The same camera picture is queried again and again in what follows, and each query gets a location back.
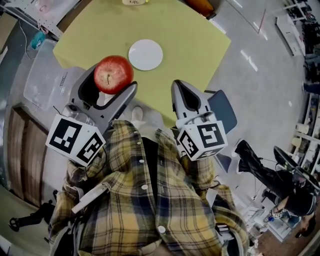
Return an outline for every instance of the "shirt button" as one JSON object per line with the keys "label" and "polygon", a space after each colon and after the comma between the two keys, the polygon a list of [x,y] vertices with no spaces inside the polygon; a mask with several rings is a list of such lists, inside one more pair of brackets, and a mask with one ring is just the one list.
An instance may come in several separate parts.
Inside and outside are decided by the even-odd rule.
{"label": "shirt button", "polygon": [[166,232],[166,229],[164,226],[158,226],[158,231],[159,233],[163,234],[164,232]]}

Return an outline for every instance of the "white box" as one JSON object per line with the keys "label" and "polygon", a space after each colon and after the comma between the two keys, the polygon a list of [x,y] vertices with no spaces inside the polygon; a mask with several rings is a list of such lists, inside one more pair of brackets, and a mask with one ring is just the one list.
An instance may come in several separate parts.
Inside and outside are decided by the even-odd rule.
{"label": "white box", "polygon": [[177,140],[191,161],[212,157],[228,145],[222,121],[186,124]]}
{"label": "white box", "polygon": [[97,127],[57,114],[45,145],[87,167],[105,143]]}

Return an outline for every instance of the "plaid shirt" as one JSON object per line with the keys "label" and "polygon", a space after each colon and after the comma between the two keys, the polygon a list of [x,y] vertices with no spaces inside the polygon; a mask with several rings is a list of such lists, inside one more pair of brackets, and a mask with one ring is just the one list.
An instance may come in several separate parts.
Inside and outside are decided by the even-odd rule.
{"label": "plaid shirt", "polygon": [[[87,168],[68,161],[49,226],[51,243],[68,225],[72,207],[79,202],[71,187],[86,193],[103,182],[108,192],[85,209],[89,217],[81,236],[80,255],[149,255],[161,243],[173,254],[227,255],[215,231],[216,223],[236,231],[247,250],[246,225],[235,210],[229,188],[214,181],[211,158],[194,162],[180,158],[175,142],[157,130],[157,170],[149,170],[137,129],[122,120],[112,126],[106,154],[101,150]],[[149,172],[157,172],[157,205]],[[206,200],[209,188],[217,191],[212,208]]]}

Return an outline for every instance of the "gray floor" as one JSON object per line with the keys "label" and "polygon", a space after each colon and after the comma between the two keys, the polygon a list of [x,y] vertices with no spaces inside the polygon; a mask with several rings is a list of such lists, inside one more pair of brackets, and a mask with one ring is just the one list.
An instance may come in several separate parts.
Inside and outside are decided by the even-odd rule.
{"label": "gray floor", "polygon": [[[295,124],[304,105],[301,90],[304,58],[290,55],[275,26],[276,16],[285,14],[281,1],[270,0],[267,5],[265,0],[237,2],[242,10],[225,1],[214,18],[231,39],[231,45],[207,88],[224,90],[238,119],[237,127],[228,134],[229,146],[222,153],[230,155],[233,145],[243,138],[258,156],[274,159],[274,145],[285,150],[290,148]],[[255,24],[260,24],[265,6],[265,19],[258,34]],[[51,107],[48,112],[42,112],[23,97],[23,82],[31,68],[26,56],[21,66],[14,81],[11,104],[20,101],[27,105],[29,108],[25,110],[48,129],[56,111]],[[125,110],[123,118],[131,119],[131,110],[136,104],[133,102]],[[147,107],[143,109],[144,119],[163,126],[159,113]],[[274,168],[273,163],[265,162],[265,165]],[[225,174],[218,165],[216,173],[233,190],[250,197],[263,190],[251,174],[237,175],[234,168]],[[66,158],[48,148],[43,174],[44,201],[51,198],[53,189],[61,189],[65,175]]]}

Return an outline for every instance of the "plate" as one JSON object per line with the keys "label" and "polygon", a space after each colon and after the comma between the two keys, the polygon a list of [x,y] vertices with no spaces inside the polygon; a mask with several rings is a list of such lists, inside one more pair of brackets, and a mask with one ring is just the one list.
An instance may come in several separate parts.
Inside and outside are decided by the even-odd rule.
{"label": "plate", "polygon": [[164,57],[161,46],[150,39],[136,41],[129,50],[129,61],[138,70],[153,70]]}

